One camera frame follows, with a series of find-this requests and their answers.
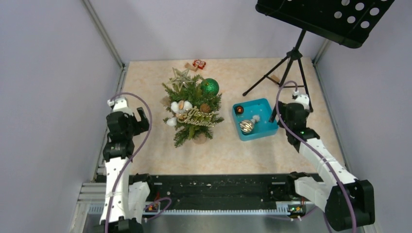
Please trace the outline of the teal plastic tray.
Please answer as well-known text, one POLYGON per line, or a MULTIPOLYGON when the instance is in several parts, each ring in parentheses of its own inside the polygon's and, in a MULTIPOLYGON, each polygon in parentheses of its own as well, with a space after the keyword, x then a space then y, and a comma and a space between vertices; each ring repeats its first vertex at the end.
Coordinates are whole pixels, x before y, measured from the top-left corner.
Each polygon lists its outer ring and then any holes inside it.
POLYGON ((277 133, 278 125, 269 118, 272 108, 267 99, 256 99, 232 106, 232 117, 241 141, 250 141, 277 133))

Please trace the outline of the white cotton boll sprig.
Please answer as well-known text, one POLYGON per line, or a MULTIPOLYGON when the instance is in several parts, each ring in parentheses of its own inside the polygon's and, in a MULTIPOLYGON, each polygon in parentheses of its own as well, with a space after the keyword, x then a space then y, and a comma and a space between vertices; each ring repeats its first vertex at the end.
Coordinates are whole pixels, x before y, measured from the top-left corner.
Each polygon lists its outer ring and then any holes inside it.
POLYGON ((182 123, 187 118, 187 111, 190 110, 193 105, 187 100, 180 100, 179 102, 172 102, 170 105, 171 112, 174 114, 173 117, 166 121, 168 126, 176 126, 178 122, 182 123))

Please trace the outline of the gold glitter word ornament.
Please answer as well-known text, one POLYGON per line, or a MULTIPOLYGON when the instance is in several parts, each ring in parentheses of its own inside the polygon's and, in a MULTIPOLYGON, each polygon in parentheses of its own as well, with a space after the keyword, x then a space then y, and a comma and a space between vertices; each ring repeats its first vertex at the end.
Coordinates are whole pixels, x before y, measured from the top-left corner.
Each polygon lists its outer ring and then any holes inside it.
POLYGON ((202 113, 197 107, 192 107, 187 111, 187 118, 182 123, 195 126, 214 127, 216 125, 213 120, 214 117, 214 113, 202 113))

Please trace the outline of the silver gold star topper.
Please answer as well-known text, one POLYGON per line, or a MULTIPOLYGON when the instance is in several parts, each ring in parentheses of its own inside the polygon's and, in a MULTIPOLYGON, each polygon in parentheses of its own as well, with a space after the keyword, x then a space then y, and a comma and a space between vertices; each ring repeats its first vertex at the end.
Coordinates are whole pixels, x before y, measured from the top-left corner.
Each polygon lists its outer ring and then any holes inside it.
POLYGON ((168 84, 175 87, 177 92, 180 92, 183 87, 188 87, 189 84, 193 83, 193 79, 189 76, 189 69, 180 71, 176 68, 172 68, 173 77, 169 79, 168 84))

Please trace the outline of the small green christmas tree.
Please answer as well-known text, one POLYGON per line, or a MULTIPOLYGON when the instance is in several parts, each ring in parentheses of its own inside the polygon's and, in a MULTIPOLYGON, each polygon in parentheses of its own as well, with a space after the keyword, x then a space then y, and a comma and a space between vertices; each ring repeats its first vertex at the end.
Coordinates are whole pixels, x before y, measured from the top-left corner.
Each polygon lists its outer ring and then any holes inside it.
POLYGON ((170 78, 162 87, 167 101, 164 106, 170 113, 163 122, 175 130, 174 147, 181 147, 188 141, 212 139, 213 129, 224 121, 219 115, 222 94, 218 82, 198 74, 170 78))

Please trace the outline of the pine cone ornament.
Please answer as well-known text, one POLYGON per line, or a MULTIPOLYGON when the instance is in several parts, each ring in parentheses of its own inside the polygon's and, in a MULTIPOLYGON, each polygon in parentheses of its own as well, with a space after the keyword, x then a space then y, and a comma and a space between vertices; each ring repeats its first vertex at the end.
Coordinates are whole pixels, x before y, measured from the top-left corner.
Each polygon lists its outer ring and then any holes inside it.
POLYGON ((206 103, 201 104, 200 107, 199 107, 199 110, 200 110, 202 113, 207 113, 207 114, 209 114, 209 113, 211 112, 210 106, 209 106, 208 104, 206 104, 206 103))

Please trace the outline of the green glitter ball ornament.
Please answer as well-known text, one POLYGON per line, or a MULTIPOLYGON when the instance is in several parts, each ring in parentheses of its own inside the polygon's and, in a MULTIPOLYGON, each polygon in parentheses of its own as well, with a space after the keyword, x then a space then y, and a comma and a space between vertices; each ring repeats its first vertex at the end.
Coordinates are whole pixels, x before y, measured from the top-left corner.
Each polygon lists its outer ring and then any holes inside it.
POLYGON ((212 78, 204 79, 200 83, 200 88, 202 92, 206 95, 217 95, 220 90, 218 82, 212 78))

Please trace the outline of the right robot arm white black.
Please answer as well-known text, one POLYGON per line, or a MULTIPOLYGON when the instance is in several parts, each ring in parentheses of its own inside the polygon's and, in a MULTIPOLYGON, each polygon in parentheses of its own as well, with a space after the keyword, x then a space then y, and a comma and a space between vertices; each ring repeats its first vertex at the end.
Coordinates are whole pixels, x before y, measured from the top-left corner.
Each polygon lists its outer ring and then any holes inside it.
POLYGON ((342 166, 327 150, 318 133, 306 126, 308 110, 298 102, 278 101, 269 119, 275 117, 285 129, 288 143, 305 157, 323 180, 319 184, 304 172, 289 174, 285 194, 291 200, 301 196, 324 212, 335 231, 355 230, 375 223, 374 188, 368 180, 360 180, 342 166))

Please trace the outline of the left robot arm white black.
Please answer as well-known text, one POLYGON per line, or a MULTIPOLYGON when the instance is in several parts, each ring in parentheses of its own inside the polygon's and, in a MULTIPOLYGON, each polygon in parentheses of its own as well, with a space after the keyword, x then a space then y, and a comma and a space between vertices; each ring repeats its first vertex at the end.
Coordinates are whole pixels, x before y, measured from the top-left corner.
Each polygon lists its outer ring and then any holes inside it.
POLYGON ((141 233, 145 203, 154 198, 156 188, 148 174, 130 177, 133 137, 148 131, 149 121, 143 108, 137 112, 129 107, 115 107, 106 117, 109 132, 103 149, 106 168, 106 188, 103 212, 94 233, 141 233))

